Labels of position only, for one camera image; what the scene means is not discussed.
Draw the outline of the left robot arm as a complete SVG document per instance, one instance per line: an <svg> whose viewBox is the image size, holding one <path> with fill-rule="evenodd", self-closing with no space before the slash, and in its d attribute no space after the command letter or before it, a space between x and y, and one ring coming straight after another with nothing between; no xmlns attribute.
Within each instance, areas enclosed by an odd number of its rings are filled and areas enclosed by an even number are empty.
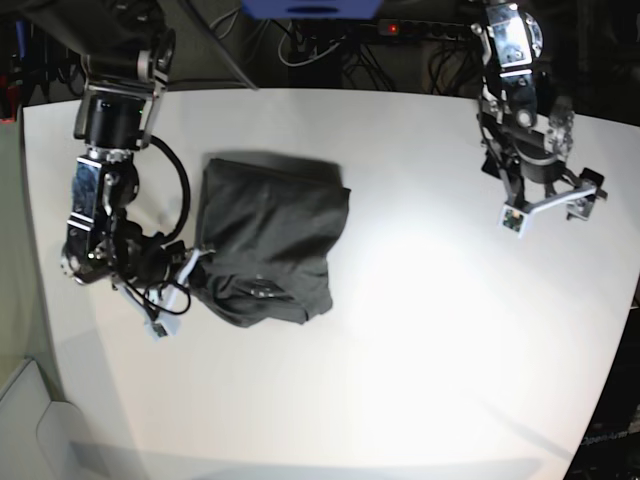
<svg viewBox="0 0 640 480"><path fill-rule="evenodd" d="M500 224L521 234L534 215L558 206L569 220L588 220L607 197L604 178L567 166L575 113L571 98L554 92L535 69L544 48L538 22L514 1L486 1L471 31L482 47L482 170L506 194Z"/></svg>

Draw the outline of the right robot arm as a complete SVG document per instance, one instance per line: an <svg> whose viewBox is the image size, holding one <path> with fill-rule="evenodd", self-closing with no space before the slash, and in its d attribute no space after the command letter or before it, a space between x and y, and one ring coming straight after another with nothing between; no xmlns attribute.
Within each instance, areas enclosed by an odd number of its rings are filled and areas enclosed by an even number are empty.
<svg viewBox="0 0 640 480"><path fill-rule="evenodd" d="M63 272L82 285L107 280L143 314L154 338L173 335L200 258L180 240L191 206L186 170L153 127L176 48L176 35L155 1L18 1L15 8L76 52L85 75L73 135L85 151L75 164L71 211L61 250ZM179 218L168 233L146 235L130 220L137 152L155 147L174 166Z"/></svg>

